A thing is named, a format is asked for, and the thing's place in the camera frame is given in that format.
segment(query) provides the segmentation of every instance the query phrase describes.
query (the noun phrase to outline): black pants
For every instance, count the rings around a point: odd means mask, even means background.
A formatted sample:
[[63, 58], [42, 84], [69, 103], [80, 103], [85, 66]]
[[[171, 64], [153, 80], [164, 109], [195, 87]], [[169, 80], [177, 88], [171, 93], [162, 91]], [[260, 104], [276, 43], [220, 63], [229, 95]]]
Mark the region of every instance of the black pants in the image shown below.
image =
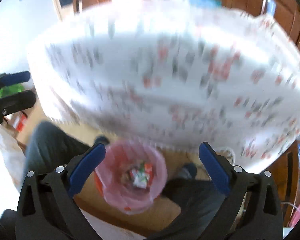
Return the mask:
[[[66, 135], [49, 122], [42, 122], [32, 134], [26, 151], [25, 175], [52, 172], [83, 154], [89, 146]], [[181, 207], [181, 213], [162, 231], [147, 240], [196, 240], [217, 213], [225, 196], [210, 181], [173, 179], [162, 194]]]

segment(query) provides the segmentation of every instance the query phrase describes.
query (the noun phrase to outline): trash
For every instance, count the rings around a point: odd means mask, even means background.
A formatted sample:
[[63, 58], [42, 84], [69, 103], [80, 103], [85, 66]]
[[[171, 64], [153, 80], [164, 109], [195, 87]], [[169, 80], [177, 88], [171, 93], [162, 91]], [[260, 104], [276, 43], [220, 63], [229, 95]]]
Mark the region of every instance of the trash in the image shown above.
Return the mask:
[[107, 146], [96, 174], [97, 188], [106, 202], [126, 214], [148, 209], [161, 194], [168, 176], [162, 154], [133, 140]]
[[124, 185], [131, 183], [136, 188], [147, 189], [153, 180], [152, 164], [139, 161], [122, 174], [121, 182]]
[[6, 120], [17, 132], [21, 132], [28, 117], [23, 111], [19, 111], [6, 116]]

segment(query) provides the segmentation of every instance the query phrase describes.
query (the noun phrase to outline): pink bag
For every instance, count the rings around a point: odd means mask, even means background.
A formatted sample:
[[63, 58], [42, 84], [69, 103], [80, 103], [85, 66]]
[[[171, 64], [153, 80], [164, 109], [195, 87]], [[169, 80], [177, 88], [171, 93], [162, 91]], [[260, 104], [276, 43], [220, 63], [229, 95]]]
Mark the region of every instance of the pink bag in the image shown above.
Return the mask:
[[[136, 160], [144, 160], [153, 165], [153, 181], [147, 190], [127, 187], [120, 181], [124, 168]], [[167, 181], [167, 167], [160, 152], [138, 141], [117, 141], [106, 147], [106, 157], [96, 168], [101, 182], [102, 194], [106, 202], [126, 214], [142, 213], [162, 192]]]

